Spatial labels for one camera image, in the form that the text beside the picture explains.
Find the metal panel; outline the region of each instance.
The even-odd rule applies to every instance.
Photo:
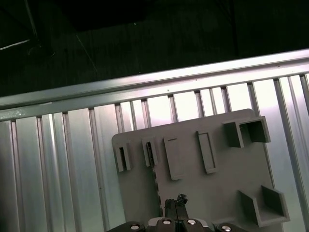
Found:
[[[215,114],[225,113],[225,106],[221,88],[218,87],[211,89],[211,95],[213,99]]]
[[[210,88],[210,87],[219,87],[219,86],[225,86],[230,84],[238,84],[238,83],[246,83],[250,81],[256,81],[256,80],[265,80],[269,78],[275,78],[275,77],[283,77],[283,76],[289,76],[289,75],[295,75],[295,74],[302,74],[309,72],[309,55],[307,58],[299,59],[296,63],[274,63],[274,64],[268,64],[264,66],[246,66],[246,69],[239,69],[237,70],[236,67],[233,68],[233,71],[226,71],[226,72],[210,72],[213,67],[216,67],[216,69],[221,66],[222,70],[226,69],[226,66],[230,67],[230,63],[218,63],[218,64],[212,64],[208,66],[208,70],[205,68],[206,66],[203,66],[203,68],[194,67],[190,68],[190,72],[186,73],[186,69],[179,69],[179,70],[172,70],[166,72],[158,72],[153,73],[151,75],[146,75],[146,79],[142,79],[140,76],[131,77],[130,80],[128,80],[129,83],[139,83],[139,85],[124,85],[126,83],[126,79],[117,79],[112,85],[109,85],[110,81],[102,82],[101,86],[102,89],[99,91],[96,86],[93,85],[93,83],[90,83],[91,85],[87,86],[85,85],[78,85],[78,86],[72,86],[70,87],[71,90],[68,90],[65,88],[59,88],[54,89],[54,91],[47,90],[42,91],[42,93],[34,94],[34,96],[37,96],[37,98],[33,98],[33,101],[31,104],[35,104],[38,101],[43,101],[45,104],[41,105],[29,105],[26,107],[22,107],[20,105],[23,105],[29,101],[24,101],[21,96],[23,95],[17,95],[17,96],[11,96],[10,98],[0,98],[0,102],[3,103],[5,108],[8,107],[7,102],[13,102],[14,100],[18,101],[17,105],[18,108],[15,109],[8,109],[8,110],[1,110],[0,111],[0,120],[5,121],[12,118],[23,118],[23,117],[30,117],[30,116],[36,116],[36,115],[45,115],[50,113],[57,113],[62,111],[68,111],[68,110],[76,110],[81,108],[89,108],[89,107],[96,107],[100,105],[105,104],[111,104],[116,102],[126,102],[126,101],[132,101],[136,99],[144,99],[144,98],[151,98],[155,96],[162,96],[162,95],[168,95],[168,94],[176,94],[181,93],[184,91],[195,91],[196,89],[203,89],[203,88]],[[246,62],[247,60],[238,60],[239,64],[241,62]],[[173,78],[168,78],[165,74],[170,74],[171,76],[174,76]],[[152,78],[155,75],[161,81],[152,81]],[[118,81],[119,88],[113,88],[112,86],[116,85]],[[84,91],[86,88],[92,88],[94,89],[94,93],[92,93],[91,90]],[[91,94],[97,93],[98,95],[95,96],[88,96]],[[76,95],[84,94],[88,97],[83,98],[76,98]]]
[[[198,118],[197,99],[194,92],[175,94],[174,100],[179,122]]]
[[[126,78],[117,78],[113,80],[75,85],[73,87],[55,88],[45,91],[37,91],[34,93],[25,93],[15,96],[2,97],[0,98],[0,107],[12,108],[29,103],[35,104],[35,103],[55,101],[59,99],[89,96],[91,94],[98,94],[104,91],[110,91],[111,89],[113,89],[114,91],[120,91],[123,89],[127,89],[128,87],[138,88],[140,86],[144,86],[145,83],[153,85],[154,82],[157,82],[158,84],[160,84],[160,82],[162,81],[165,82],[166,80],[173,81],[175,79],[177,80],[179,77],[184,76],[195,79],[194,76],[200,74],[203,74],[204,76],[206,76],[207,74],[208,75],[211,74],[212,76],[214,76],[217,73],[222,72],[230,73],[231,70],[235,71],[235,69],[245,69],[245,68],[261,69],[265,64],[267,64],[268,70],[271,71],[270,75],[275,76],[276,74],[280,74],[282,71],[288,72],[287,68],[289,67],[289,65],[286,65],[287,61],[293,61],[293,60],[306,61],[308,57],[309,57],[309,49],[305,49],[300,51],[286,52],[262,57],[247,58],[222,63],[200,65],[189,68],[164,71],[164,72],[149,73]],[[289,72],[291,74],[293,73],[296,74],[298,72],[306,73],[308,72],[308,69],[306,71],[303,69],[303,67],[297,66],[293,67],[293,71],[290,70]]]
[[[232,111],[252,109],[247,84],[228,86],[227,92]]]
[[[112,137],[118,133],[117,118],[114,105],[95,107],[94,112],[97,137],[100,141],[98,150],[102,171],[104,216],[108,223],[105,229],[109,230],[126,221],[111,143]]]
[[[120,104],[121,107],[121,117],[123,121],[123,131],[134,130],[133,118],[131,112],[131,104],[129,101]]]
[[[72,193],[70,185],[70,173],[67,157],[67,145],[64,132],[63,114],[53,115],[54,137],[58,161],[58,174],[61,188],[61,198],[64,217],[65,232],[75,232],[75,219],[73,211]]]
[[[274,185],[285,194],[291,218],[290,222],[283,224],[284,231],[305,231],[273,80],[254,82],[253,86],[259,113],[266,117],[271,138],[271,143],[267,143],[267,151]]]
[[[214,114],[212,100],[211,100],[211,92],[209,89],[204,89],[200,91],[204,116],[211,116]]]
[[[54,231],[74,232],[75,222],[70,190],[62,114],[42,116],[42,141]]]
[[[75,216],[82,232],[103,231],[96,164],[87,109],[69,111],[66,136],[74,178]]]
[[[144,114],[143,114],[143,107],[141,100],[136,100],[132,102],[132,109],[133,109],[133,117],[134,117],[134,124],[135,129],[144,129],[145,128],[145,121],[144,121]]]
[[[8,232],[19,231],[11,122],[0,123],[0,208]]]
[[[1,98],[1,107],[31,106],[2,110],[0,120],[43,115],[42,124],[34,117],[0,124],[5,132],[0,145],[10,144],[0,146],[8,187],[0,198],[4,207],[12,206],[12,214],[6,214],[9,231],[85,232],[118,226],[125,214],[111,144],[115,134],[243,108],[267,118],[273,180],[284,192],[291,216],[285,232],[305,231],[303,216],[309,218],[302,216],[292,167],[306,188],[308,80],[280,79],[282,95],[277,97],[272,79],[308,72],[309,51],[304,50]],[[299,166],[293,166],[294,157]]]
[[[304,95],[299,76],[284,77],[279,79],[280,91],[283,96],[283,118],[286,122],[286,134],[290,149],[291,161],[294,169],[295,180],[300,195],[301,207],[305,217],[309,217],[309,116],[306,110]]]
[[[16,129],[25,232],[48,232],[36,117],[17,120]]]
[[[147,99],[152,127],[172,123],[171,109],[167,96]]]

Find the gray plastic board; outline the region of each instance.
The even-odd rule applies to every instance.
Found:
[[[273,189],[261,143],[269,140],[265,118],[250,109],[115,135],[126,220],[146,224],[159,217],[158,188],[163,207],[186,194],[191,218],[281,232],[289,216],[283,194]]]

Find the rectangular slot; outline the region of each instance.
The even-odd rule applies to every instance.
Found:
[[[146,167],[150,167],[152,165],[158,164],[158,156],[156,152],[156,146],[155,146],[155,138],[144,138],[141,140],[144,156],[145,156],[145,162]]]
[[[182,179],[184,177],[183,161],[181,159],[177,138],[164,138],[164,145],[171,179]]]
[[[116,148],[116,159],[119,172],[131,170],[131,162],[128,155],[128,146],[129,143],[125,144],[124,146],[118,146]]]
[[[211,136],[207,131],[198,131],[199,145],[207,174],[217,172],[217,158]]]

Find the screw head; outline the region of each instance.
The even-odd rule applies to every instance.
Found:
[[[164,221],[163,221],[163,224],[169,225],[169,224],[171,224],[171,221],[170,221],[170,220],[164,220]]]
[[[189,219],[189,220],[187,220],[187,223],[190,224],[190,225],[195,225],[197,222],[192,220],[192,219]]]
[[[139,225],[132,225],[131,230],[138,230],[139,227],[140,227]]]
[[[232,229],[229,226],[222,226],[221,230],[224,230],[225,232],[231,232]]]

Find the corrugated metal wall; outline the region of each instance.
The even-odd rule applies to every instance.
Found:
[[[273,181],[291,216],[284,231],[305,231],[308,96],[306,76],[292,76],[0,122],[0,226],[5,232],[113,228],[125,218],[112,136],[251,108],[267,119]]]

